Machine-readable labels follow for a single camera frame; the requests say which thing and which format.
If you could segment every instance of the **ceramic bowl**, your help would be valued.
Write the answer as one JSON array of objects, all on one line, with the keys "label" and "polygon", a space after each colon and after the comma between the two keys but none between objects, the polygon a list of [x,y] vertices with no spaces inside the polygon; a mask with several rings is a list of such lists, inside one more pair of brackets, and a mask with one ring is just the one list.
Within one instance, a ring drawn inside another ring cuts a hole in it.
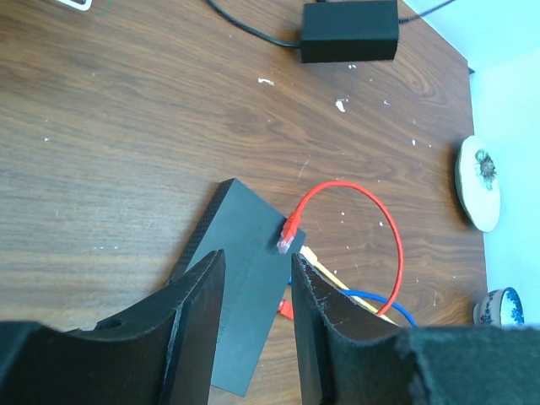
[{"label": "ceramic bowl", "polygon": [[518,327],[524,323],[520,297],[512,287],[490,292],[474,306],[472,317],[475,325]]}]

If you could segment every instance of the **wood grain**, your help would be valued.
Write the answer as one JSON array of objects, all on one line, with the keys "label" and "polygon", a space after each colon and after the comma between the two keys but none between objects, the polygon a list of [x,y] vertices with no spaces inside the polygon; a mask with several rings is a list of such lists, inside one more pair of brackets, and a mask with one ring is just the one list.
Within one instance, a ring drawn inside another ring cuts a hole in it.
[{"label": "wood grain", "polygon": [[[302,3],[220,1],[284,39]],[[452,178],[473,133],[467,63],[424,22],[402,27],[394,62],[349,68],[299,64],[203,0],[94,0],[87,13],[4,0],[0,19],[2,319],[92,328],[139,301],[216,183],[237,177],[283,213],[321,181],[367,186],[403,237],[400,304],[424,325],[471,321],[483,239]],[[389,294],[394,241],[366,198],[322,193],[302,227],[346,284]],[[298,404],[299,387],[293,325],[277,317],[247,396],[213,389],[210,403]]]}]

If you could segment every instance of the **black power adapter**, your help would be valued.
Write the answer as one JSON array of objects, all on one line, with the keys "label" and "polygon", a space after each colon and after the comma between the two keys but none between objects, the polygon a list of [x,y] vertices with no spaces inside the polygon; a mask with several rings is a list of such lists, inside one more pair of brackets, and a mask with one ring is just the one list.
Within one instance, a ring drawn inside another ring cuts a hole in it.
[{"label": "black power adapter", "polygon": [[399,37],[397,0],[304,5],[303,63],[392,60]]}]

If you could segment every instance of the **yellow object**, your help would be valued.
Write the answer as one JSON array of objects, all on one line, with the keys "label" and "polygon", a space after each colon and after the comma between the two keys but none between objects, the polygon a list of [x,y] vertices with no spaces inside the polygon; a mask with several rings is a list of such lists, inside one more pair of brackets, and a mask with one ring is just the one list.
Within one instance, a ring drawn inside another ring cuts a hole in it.
[{"label": "yellow object", "polygon": [[[319,260],[317,259],[316,254],[313,253],[313,251],[308,246],[302,246],[301,249],[300,249],[300,254],[304,255],[304,257],[307,259],[307,261],[309,263],[311,263],[311,265],[313,265],[317,270],[319,270],[326,278],[328,278],[330,281],[332,281],[334,284],[336,284],[336,286],[338,288],[340,288],[340,289],[350,289],[339,278],[337,278],[334,274],[332,274],[332,272],[330,270],[328,270],[326,267],[324,267],[322,265],[322,263],[319,262]],[[377,313],[378,310],[373,305],[371,305],[370,303],[362,300],[360,297],[351,297],[351,298],[353,298],[356,302],[358,302],[362,307],[364,307],[369,312],[371,312],[373,314]],[[394,325],[396,325],[396,323],[393,322],[386,315],[381,315],[380,318],[384,319],[387,322],[390,322],[390,323],[393,323]]]}]

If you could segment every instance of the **red ethernet cable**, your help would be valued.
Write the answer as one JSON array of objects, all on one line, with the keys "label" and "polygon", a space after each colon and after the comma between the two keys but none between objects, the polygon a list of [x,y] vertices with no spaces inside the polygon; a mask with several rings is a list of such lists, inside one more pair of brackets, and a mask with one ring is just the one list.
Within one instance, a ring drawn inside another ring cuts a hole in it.
[{"label": "red ethernet cable", "polygon": [[377,311],[377,315],[383,315],[388,309],[392,306],[394,301],[396,300],[397,294],[399,293],[399,289],[402,285],[402,278],[403,278],[403,243],[402,238],[399,235],[399,231],[397,230],[396,222],[394,222],[394,218],[390,215],[390,212],[385,207],[385,205],[382,203],[379,198],[376,197],[375,194],[370,192],[369,190],[363,188],[362,186],[353,183],[352,181],[327,181],[324,183],[319,184],[318,186],[312,188],[305,194],[305,196],[300,200],[298,203],[298,207],[289,215],[287,218],[287,221],[285,222],[285,225],[283,226],[281,230],[281,237],[279,238],[278,242],[278,249],[279,252],[282,254],[287,253],[287,251],[290,248],[291,243],[293,243],[293,239],[296,236],[296,232],[298,231],[298,227],[300,226],[300,215],[302,214],[302,211],[304,211],[305,205],[307,204],[310,199],[315,196],[319,191],[324,190],[325,188],[329,187],[347,187],[347,188],[353,188],[354,190],[361,192],[365,194],[371,201],[373,201],[377,207],[379,207],[382,211],[382,213],[385,215],[386,220],[388,221],[388,224],[391,227],[391,231],[394,234],[394,238],[396,239],[396,245],[397,245],[397,276],[396,276],[396,282],[394,283],[394,288],[392,289],[392,292],[390,294],[390,298],[388,298],[388,301]]}]

